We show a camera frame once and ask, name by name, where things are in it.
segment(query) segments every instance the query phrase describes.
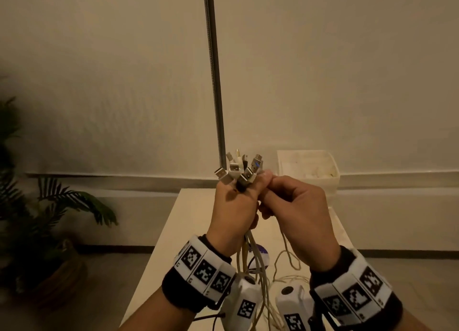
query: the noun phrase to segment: wristband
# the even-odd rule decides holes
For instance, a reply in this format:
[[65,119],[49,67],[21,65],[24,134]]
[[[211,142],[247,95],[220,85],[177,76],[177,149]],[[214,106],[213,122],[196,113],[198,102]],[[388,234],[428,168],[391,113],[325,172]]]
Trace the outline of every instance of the wristband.
[[162,289],[178,308],[198,313],[205,306],[218,309],[236,274],[231,259],[220,254],[204,236],[195,235],[174,259]]
[[311,271],[310,294],[318,314],[336,330],[392,330],[403,313],[402,303],[386,280],[359,252],[345,247],[341,247],[340,259],[331,270]]

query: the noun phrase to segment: white table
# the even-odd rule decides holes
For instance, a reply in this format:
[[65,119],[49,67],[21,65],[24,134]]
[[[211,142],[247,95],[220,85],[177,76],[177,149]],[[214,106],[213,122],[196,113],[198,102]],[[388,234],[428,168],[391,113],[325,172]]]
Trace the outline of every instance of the white table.
[[[182,189],[175,201],[174,207],[159,237],[155,250],[145,267],[142,278],[132,296],[128,309],[124,314],[122,323],[138,308],[146,299],[155,292],[163,281],[164,275],[171,268],[175,255],[180,251],[183,244],[193,235],[202,235],[207,232],[212,216],[214,189]],[[335,211],[330,208],[330,215],[336,238],[341,245],[352,247],[352,243],[346,231],[337,218]],[[284,250],[284,243],[280,235],[279,227],[275,218],[263,220],[260,217],[258,226],[252,231],[255,241],[266,248],[270,255],[271,263],[267,269],[267,276],[272,280],[274,273],[274,259],[278,253]],[[286,254],[283,254],[278,262],[278,277],[287,275],[302,275],[309,277],[309,267],[301,265],[301,271],[297,272],[290,267]],[[282,289],[281,283],[276,283],[271,289],[271,300]],[[215,311],[205,308],[199,316],[214,314]],[[212,329],[213,319],[193,322],[189,330],[202,331]],[[218,320],[215,330],[223,331],[221,322]],[[260,319],[257,330],[268,330],[267,323]]]

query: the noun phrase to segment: white controller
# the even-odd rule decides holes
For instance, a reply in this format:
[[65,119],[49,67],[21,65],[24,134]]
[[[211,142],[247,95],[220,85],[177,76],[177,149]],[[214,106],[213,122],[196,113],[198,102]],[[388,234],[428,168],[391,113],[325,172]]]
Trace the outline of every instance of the white controller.
[[308,321],[313,316],[314,300],[303,286],[296,283],[284,287],[276,296],[276,306],[285,331],[311,331]]
[[236,275],[231,292],[225,298],[220,313],[225,313],[225,331],[248,331],[262,302],[261,286],[251,276]]

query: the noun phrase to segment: plastic container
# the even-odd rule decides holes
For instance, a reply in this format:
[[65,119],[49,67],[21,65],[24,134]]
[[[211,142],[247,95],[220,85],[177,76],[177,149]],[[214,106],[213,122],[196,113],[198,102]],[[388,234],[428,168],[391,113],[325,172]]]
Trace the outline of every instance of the plastic container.
[[333,156],[325,150],[278,150],[279,176],[288,175],[322,187],[331,205],[340,183],[340,172]]

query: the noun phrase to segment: person's left hand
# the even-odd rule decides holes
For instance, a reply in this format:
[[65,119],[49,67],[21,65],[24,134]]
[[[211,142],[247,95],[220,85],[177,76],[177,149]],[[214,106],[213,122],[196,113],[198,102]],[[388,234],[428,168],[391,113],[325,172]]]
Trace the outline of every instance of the person's left hand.
[[212,220],[206,237],[215,249],[230,257],[242,246],[244,234],[258,222],[258,196],[273,178],[270,170],[258,174],[244,193],[219,182],[215,191]]

